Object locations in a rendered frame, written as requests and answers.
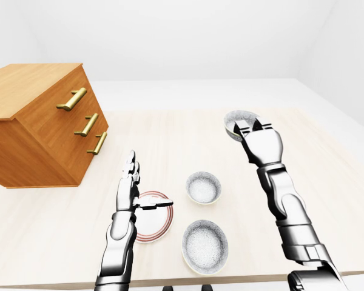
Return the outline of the white plate with red rings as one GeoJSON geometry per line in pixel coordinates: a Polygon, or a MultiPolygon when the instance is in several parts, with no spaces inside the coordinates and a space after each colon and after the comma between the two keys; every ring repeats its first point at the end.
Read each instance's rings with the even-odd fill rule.
{"type": "Polygon", "coordinates": [[[135,211],[137,229],[136,242],[151,243],[164,236],[172,225],[174,218],[173,206],[157,207],[156,209],[135,211]]]}

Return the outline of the large wooden drawer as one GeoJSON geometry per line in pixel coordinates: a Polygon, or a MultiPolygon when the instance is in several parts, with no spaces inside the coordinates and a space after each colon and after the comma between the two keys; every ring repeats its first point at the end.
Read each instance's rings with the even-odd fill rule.
{"type": "Polygon", "coordinates": [[[32,101],[30,105],[22,109],[16,115],[16,119],[42,140],[40,135],[34,130],[35,126],[33,123],[43,119],[44,112],[46,112],[55,101],[57,104],[65,104],[73,96],[71,91],[79,90],[82,87],[87,89],[87,93],[93,93],[83,67],[78,66],[68,75],[60,79],[56,84],[51,86],[51,88],[46,90],[41,96],[32,101]]]}

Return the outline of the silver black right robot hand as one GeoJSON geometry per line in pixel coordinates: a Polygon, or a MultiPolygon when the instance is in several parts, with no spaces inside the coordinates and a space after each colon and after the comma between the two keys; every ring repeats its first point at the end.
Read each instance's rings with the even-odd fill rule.
{"type": "Polygon", "coordinates": [[[242,146],[249,162],[257,167],[281,163],[283,143],[272,123],[256,117],[253,125],[245,119],[235,121],[234,133],[241,136],[242,146]]]}

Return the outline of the wooden cabinet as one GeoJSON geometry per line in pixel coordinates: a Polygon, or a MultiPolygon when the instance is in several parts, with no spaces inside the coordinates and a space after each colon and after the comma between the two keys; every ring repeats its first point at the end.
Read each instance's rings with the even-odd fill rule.
{"type": "Polygon", "coordinates": [[[78,186],[46,142],[16,115],[80,63],[10,64],[0,69],[0,185],[78,186]]]}

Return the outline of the speckled black white bowl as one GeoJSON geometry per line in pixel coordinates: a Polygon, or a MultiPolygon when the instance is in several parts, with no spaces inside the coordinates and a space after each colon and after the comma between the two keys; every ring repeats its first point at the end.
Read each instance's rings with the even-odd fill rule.
{"type": "Polygon", "coordinates": [[[183,233],[181,247],[187,265],[200,275],[218,273],[228,259],[226,235],[209,220],[201,219],[188,225],[183,233]]]}
{"type": "Polygon", "coordinates": [[[224,117],[224,127],[227,134],[235,141],[241,142],[242,138],[240,135],[234,132],[235,121],[246,120],[250,126],[253,126],[257,114],[245,110],[233,110],[226,114],[224,117]]]}
{"type": "Polygon", "coordinates": [[[212,204],[221,195],[221,184],[209,172],[195,172],[186,181],[187,195],[199,204],[212,204]]]}

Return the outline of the medium wooden drawer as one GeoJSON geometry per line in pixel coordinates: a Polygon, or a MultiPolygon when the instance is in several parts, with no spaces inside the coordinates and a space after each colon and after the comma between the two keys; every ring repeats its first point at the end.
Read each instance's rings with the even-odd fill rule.
{"type": "Polygon", "coordinates": [[[55,101],[44,112],[43,119],[34,122],[34,130],[47,143],[57,159],[68,168],[87,164],[92,159],[88,150],[93,149],[100,135],[108,128],[106,119],[93,93],[88,92],[71,111],[56,108],[55,101]],[[84,130],[90,119],[86,117],[98,114],[87,136],[76,135],[75,132],[84,130]]]}

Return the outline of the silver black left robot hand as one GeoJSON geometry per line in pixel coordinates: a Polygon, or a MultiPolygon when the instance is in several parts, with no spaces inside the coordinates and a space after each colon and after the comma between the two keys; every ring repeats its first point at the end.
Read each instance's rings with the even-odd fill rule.
{"type": "Polygon", "coordinates": [[[119,181],[116,195],[116,210],[134,212],[136,208],[152,210],[157,207],[171,206],[174,202],[168,198],[154,196],[139,197],[137,185],[140,183],[140,165],[136,161],[136,154],[131,150],[123,167],[123,175],[119,181]]]}

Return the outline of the small wooden drawer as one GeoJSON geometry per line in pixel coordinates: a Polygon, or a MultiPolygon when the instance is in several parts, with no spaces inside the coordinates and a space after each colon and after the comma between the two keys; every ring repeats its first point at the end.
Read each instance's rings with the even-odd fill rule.
{"type": "Polygon", "coordinates": [[[86,137],[75,135],[74,131],[82,130],[89,120],[81,116],[78,122],[73,123],[56,140],[54,150],[58,155],[58,161],[67,169],[69,175],[80,184],[87,168],[92,161],[93,154],[87,153],[87,150],[94,149],[98,138],[95,135],[107,131],[108,123],[103,113],[99,113],[94,126],[86,137]]]}

